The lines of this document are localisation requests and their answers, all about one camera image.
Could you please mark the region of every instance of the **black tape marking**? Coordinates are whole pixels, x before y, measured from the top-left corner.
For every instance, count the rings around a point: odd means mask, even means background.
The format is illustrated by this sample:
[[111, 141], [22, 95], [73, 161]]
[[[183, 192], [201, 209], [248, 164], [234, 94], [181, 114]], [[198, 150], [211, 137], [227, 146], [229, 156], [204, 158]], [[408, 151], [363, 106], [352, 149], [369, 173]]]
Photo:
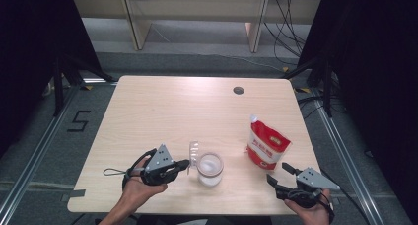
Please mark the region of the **black tape marking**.
[[88, 120], [78, 120], [77, 117], [80, 113], [90, 113], [91, 111], [77, 111], [76, 115], [73, 118], [73, 123], [82, 123], [83, 127], [81, 129], [67, 129], [67, 132], [83, 132], [86, 128]]

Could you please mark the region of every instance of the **person's right hand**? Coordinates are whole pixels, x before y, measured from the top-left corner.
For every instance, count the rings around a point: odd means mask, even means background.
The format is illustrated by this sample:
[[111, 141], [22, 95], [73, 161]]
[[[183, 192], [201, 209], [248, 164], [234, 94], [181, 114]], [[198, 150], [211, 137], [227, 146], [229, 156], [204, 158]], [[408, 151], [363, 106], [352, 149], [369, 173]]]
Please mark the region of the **person's right hand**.
[[[329, 189], [323, 189], [322, 194], [326, 196], [326, 198], [330, 199], [330, 191]], [[320, 196], [320, 200], [328, 204], [328, 200], [322, 195]], [[299, 206], [295, 201], [285, 199], [285, 204], [292, 209], [298, 216], [302, 219], [305, 225], [328, 225], [329, 224], [329, 215], [328, 211], [325, 207], [321, 204], [316, 204], [312, 208], [303, 208]]]

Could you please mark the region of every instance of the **food pouch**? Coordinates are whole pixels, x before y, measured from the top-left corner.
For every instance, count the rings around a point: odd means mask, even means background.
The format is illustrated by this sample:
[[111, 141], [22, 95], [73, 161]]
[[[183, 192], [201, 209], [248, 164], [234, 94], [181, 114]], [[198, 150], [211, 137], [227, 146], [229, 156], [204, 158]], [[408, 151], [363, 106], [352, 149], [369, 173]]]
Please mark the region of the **food pouch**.
[[274, 170], [291, 141], [251, 116], [251, 131], [246, 146], [249, 158], [260, 168]]

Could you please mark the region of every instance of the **red bag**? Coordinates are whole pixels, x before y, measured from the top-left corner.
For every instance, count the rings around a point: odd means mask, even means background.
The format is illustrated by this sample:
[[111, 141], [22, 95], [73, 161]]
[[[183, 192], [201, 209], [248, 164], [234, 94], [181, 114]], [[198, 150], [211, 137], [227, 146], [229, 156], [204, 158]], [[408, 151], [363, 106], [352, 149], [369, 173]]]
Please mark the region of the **red bag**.
[[246, 146], [249, 158], [260, 168], [274, 170], [291, 141], [251, 116], [251, 132]]

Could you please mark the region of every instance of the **light wood table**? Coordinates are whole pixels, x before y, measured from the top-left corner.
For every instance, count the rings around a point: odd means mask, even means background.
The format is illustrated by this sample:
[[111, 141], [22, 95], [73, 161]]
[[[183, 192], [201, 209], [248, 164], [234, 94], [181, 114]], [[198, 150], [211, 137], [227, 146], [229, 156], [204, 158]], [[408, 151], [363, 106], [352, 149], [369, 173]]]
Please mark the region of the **light wood table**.
[[[242, 87], [244, 93], [234, 93]], [[108, 212], [121, 196], [122, 176], [104, 176], [106, 168], [126, 170], [144, 152], [165, 143], [174, 160], [188, 159], [189, 142], [224, 160], [221, 182], [205, 187], [197, 170], [180, 172], [169, 188], [140, 207], [139, 213], [278, 215], [293, 212], [275, 196], [267, 171], [246, 154], [250, 115], [291, 141], [276, 170], [280, 185], [294, 188], [296, 178], [281, 168], [310, 166], [319, 171], [314, 150], [288, 80], [209, 77], [120, 78], [72, 197], [72, 212]]]

